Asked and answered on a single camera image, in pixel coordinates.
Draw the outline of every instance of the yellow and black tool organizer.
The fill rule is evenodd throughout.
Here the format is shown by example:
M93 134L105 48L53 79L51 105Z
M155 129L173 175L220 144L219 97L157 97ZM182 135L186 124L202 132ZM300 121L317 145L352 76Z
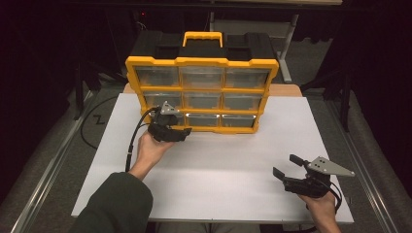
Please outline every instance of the yellow and black tool organizer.
M279 64L262 33L142 31L126 67L142 113L167 101L181 112L173 128L255 133Z

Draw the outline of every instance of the long sleeve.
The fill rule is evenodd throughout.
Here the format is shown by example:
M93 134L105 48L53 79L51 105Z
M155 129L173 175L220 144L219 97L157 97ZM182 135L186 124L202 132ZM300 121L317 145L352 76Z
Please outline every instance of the long sleeve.
M145 232L151 191L128 173L114 173L94 192L70 232Z

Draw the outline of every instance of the yellow handle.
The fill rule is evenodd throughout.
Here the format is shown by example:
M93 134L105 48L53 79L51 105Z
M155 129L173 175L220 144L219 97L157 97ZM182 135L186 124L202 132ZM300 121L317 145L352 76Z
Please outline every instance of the yellow handle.
M221 48L223 47L222 32L186 32L183 47L187 40L219 40Z

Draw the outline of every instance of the person's arm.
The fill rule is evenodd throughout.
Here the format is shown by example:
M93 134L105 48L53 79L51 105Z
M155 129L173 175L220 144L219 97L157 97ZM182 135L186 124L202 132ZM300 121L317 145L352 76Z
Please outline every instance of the person's arm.
M145 232L152 210L151 191L142 180L173 143L145 132L128 173L114 173L93 193L70 232Z
M298 196L306 202L312 219L321 233L340 233L335 218L335 197L331 192L321 198Z

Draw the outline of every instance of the person's right hand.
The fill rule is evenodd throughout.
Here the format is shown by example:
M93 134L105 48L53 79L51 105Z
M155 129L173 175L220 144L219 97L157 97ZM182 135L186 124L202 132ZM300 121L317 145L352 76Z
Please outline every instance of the person's right hand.
M143 180L174 143L158 142L148 131L139 138L137 159L128 173Z
M316 227L322 233L339 233L335 218L335 197L328 192L321 198L311 198L308 196L298 195L302 199L315 221Z

